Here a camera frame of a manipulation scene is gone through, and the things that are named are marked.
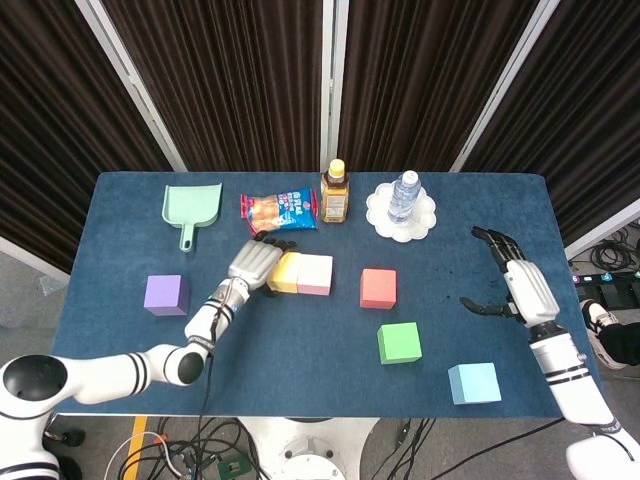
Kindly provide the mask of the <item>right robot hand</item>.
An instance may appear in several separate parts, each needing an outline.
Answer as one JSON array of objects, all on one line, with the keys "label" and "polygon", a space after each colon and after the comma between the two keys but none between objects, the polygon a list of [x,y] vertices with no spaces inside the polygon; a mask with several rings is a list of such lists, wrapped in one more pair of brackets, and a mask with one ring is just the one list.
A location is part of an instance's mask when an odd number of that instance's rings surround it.
[{"label": "right robot hand", "polygon": [[498,306],[481,306],[466,297],[460,297],[460,303],[477,315],[514,317],[530,330],[554,322],[559,305],[541,270],[525,258],[518,243],[496,230],[478,226],[471,229],[471,234],[488,245],[509,295],[506,303]]}]

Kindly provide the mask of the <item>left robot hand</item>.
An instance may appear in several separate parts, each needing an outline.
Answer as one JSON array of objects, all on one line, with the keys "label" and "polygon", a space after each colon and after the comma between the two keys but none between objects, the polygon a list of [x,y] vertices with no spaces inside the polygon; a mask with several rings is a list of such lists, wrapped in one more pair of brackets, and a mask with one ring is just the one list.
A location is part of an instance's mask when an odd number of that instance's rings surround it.
[{"label": "left robot hand", "polygon": [[228,276],[240,280],[251,293],[266,284],[280,259],[296,246],[294,241],[255,237],[247,241],[231,261]]}]

